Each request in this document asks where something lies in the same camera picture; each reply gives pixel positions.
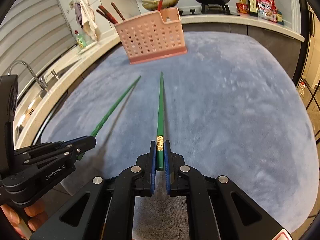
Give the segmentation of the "left hand orange glove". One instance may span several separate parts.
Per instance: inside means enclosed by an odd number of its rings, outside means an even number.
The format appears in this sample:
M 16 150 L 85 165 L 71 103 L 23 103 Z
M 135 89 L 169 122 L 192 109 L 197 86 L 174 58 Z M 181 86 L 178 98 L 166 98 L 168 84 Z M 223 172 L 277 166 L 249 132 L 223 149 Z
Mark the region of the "left hand orange glove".
M 22 239 L 30 239 L 33 232 L 39 229 L 48 219 L 45 203 L 39 199 L 20 213 L 7 204 L 1 205 L 4 215 Z

